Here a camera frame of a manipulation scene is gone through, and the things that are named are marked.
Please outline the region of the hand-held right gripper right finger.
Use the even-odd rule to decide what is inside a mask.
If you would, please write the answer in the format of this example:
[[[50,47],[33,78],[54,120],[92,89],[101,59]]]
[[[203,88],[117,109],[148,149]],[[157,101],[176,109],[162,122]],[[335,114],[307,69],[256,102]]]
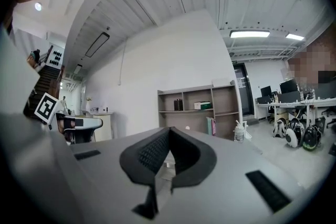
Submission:
[[[217,154],[208,143],[209,135],[170,127],[169,150],[175,160],[171,193],[201,184],[214,170]]]

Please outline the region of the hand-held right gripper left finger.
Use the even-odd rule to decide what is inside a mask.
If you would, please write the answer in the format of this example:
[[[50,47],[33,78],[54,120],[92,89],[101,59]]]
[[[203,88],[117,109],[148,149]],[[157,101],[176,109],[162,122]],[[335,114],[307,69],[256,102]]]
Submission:
[[[132,209],[133,212],[148,219],[153,219],[159,212],[155,176],[170,151],[169,133],[168,127],[154,132],[127,147],[119,159],[121,168],[133,183],[149,187],[145,202]]]

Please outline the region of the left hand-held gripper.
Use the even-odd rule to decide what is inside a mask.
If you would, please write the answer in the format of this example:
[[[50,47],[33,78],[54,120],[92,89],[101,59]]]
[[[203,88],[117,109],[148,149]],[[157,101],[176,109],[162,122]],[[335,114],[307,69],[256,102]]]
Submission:
[[[61,134],[67,143],[89,143],[94,131],[103,126],[102,119],[73,116],[60,108],[60,101],[45,93],[34,114],[46,124],[46,130]]]

